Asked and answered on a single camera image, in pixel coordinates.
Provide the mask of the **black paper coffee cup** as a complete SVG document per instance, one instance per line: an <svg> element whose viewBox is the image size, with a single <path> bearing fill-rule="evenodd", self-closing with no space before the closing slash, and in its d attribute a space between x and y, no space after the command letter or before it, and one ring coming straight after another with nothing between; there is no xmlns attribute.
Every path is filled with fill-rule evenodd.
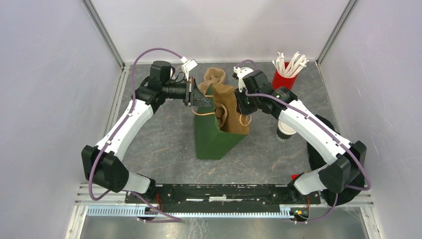
<svg viewBox="0 0 422 239"><path fill-rule="evenodd" d="M295 130L285 130L283 128L277 128L276 136L278 140L285 141L292 137L292 135L296 134Z"/></svg>

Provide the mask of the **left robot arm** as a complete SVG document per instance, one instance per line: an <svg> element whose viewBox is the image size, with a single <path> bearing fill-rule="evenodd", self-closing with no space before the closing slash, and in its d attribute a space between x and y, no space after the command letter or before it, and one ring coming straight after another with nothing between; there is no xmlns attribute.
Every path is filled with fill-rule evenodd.
<svg viewBox="0 0 422 239"><path fill-rule="evenodd" d="M82 161L89 185L99 185L109 191L135 191L145 203L156 198L153 179L129 172L123 157L141 127L153 117L167 99L183 101L192 106L210 106L210 100L198 89L189 71L197 66L195 60L182 58L184 78L174 81L175 68L166 61L154 61L149 76L134 91L125 113L95 146L86 145Z"/></svg>

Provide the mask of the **brown paper bag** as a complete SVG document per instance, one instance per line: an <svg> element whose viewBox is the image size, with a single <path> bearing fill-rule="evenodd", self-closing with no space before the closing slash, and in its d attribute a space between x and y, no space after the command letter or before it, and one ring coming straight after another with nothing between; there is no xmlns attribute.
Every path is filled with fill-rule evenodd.
<svg viewBox="0 0 422 239"><path fill-rule="evenodd" d="M249 134L251 119L237 112L235 87L212 83L205 96L211 106L194 113L196 158L220 160Z"/></svg>

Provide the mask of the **white cup lid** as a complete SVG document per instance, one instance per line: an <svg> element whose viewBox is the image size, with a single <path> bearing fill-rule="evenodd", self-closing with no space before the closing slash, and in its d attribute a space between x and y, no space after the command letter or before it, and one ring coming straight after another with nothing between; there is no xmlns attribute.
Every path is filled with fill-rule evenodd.
<svg viewBox="0 0 422 239"><path fill-rule="evenodd" d="M278 130L285 135L293 135L297 132L281 120L278 121Z"/></svg>

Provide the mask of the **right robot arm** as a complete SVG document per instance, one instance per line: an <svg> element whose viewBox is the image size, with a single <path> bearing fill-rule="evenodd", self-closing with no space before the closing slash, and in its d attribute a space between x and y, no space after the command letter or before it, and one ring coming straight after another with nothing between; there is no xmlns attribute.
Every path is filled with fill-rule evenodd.
<svg viewBox="0 0 422 239"><path fill-rule="evenodd" d="M275 90L261 70L234 67L233 71L238 80L235 97L239 113L250 115L261 110L272 115L302 136L324 161L320 168L290 182L287 195L291 202L300 203L314 191L341 193L345 188L370 189L370 183L367 187L350 184L359 174L367 176L363 168L366 146L362 142L352 143L330 129L288 88Z"/></svg>

